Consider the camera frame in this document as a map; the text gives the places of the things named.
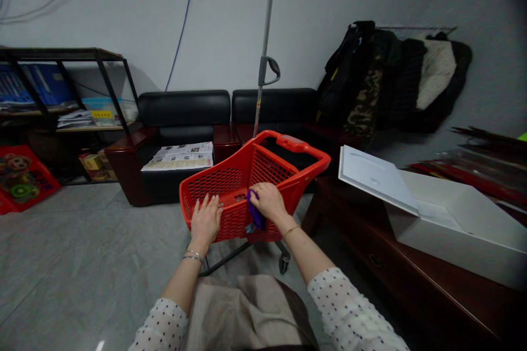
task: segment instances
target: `white wall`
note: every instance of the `white wall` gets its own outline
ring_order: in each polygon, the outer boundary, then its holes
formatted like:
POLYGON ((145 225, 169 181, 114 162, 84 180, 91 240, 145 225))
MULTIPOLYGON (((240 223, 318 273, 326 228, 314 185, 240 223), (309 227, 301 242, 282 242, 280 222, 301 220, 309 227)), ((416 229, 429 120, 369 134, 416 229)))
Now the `white wall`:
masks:
MULTIPOLYGON (((9 15, 47 0, 12 0, 9 15)), ((280 64, 276 87, 316 88, 348 24, 415 23, 430 0, 274 0, 268 53, 280 64)), ((25 24, 0 25, 0 43, 101 47, 123 54, 139 92, 164 90, 187 0, 69 0, 25 24)), ((266 0, 192 0, 169 90, 256 87, 266 0)), ((101 86, 82 79, 86 85, 101 86)), ((128 91, 125 98, 130 98, 128 91)))
MULTIPOLYGON (((8 15, 46 1, 11 0, 8 15)), ((105 48, 129 60, 139 93, 164 90, 186 5, 187 0, 68 0, 28 23, 0 25, 0 44, 105 48)), ((255 88, 265 5, 266 0, 192 0, 169 90, 255 88)), ((469 44, 474 60, 452 116, 434 135, 381 132, 371 152, 398 166, 431 158, 461 141, 448 132, 450 126, 516 137, 527 126, 524 9, 521 0, 274 0, 268 53, 282 69, 275 86, 316 88, 355 20, 457 25, 452 38, 469 44)), ((122 87, 121 70, 114 71, 122 87)), ((83 70, 75 77, 104 91, 97 72, 83 70)), ((127 88, 122 95, 131 98, 127 88)))
POLYGON ((452 115, 432 135, 378 132, 369 152, 402 167, 455 149, 467 139, 452 126, 475 126, 518 137, 527 132, 525 0, 432 0, 420 25, 453 25, 451 39, 468 44, 473 61, 452 115))

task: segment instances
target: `purple item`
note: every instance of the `purple item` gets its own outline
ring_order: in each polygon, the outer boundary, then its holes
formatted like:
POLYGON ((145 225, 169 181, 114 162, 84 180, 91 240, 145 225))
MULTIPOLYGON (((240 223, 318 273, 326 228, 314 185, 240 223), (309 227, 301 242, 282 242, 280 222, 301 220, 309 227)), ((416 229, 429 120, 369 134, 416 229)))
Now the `purple item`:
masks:
POLYGON ((248 195, 247 195, 247 203, 249 203, 249 212, 251 214, 251 217, 253 218, 253 223, 256 226, 257 229, 265 230, 265 221, 266 218, 262 215, 260 211, 251 203, 251 194, 254 194, 256 198, 258 198, 258 194, 253 191, 252 189, 249 189, 248 195))

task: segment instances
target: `white box lid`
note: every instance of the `white box lid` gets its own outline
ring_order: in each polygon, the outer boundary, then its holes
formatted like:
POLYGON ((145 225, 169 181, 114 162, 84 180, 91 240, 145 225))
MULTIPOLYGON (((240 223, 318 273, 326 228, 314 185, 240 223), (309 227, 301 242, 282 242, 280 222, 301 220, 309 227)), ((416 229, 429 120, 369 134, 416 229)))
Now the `white box lid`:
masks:
POLYGON ((419 216, 417 202, 393 163, 344 145, 340 147, 339 179, 419 216))

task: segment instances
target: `leather armchair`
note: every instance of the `leather armchair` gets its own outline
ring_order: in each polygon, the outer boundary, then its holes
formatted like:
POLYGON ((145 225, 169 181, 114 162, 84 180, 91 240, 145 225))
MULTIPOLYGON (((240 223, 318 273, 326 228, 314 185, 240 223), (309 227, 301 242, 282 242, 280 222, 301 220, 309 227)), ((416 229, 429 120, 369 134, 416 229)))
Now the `leather armchair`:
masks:
POLYGON ((144 127, 105 149, 130 204, 179 202, 179 184, 200 169, 141 172, 162 146, 214 142, 219 163, 240 148, 229 124, 226 90, 143 93, 137 103, 144 127))

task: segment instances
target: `beige skirt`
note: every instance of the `beige skirt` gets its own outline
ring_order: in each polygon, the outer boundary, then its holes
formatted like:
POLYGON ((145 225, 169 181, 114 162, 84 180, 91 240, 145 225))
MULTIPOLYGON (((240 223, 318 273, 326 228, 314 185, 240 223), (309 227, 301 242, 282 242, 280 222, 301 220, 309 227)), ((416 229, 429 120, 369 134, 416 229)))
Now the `beige skirt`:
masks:
POLYGON ((237 283, 198 281, 183 350, 318 349, 307 309, 287 285, 268 275, 240 276, 237 283))

